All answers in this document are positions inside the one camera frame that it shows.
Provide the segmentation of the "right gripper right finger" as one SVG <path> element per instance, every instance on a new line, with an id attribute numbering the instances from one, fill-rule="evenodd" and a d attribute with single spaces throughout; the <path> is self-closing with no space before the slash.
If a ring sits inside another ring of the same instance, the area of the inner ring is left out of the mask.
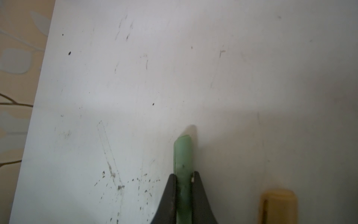
<path id="1" fill-rule="evenodd" d="M 192 223 L 193 224 L 218 224 L 208 201 L 207 194 L 204 189 L 198 171 L 193 173 L 192 183 Z"/>

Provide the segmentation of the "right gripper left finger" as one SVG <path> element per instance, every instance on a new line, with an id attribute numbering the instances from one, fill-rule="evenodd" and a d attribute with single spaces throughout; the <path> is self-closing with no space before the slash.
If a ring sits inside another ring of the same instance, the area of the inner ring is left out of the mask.
<path id="1" fill-rule="evenodd" d="M 170 174 L 164 189 L 161 201 L 158 205 L 151 224 L 176 224 L 177 211 L 177 178 L 175 174 Z"/>

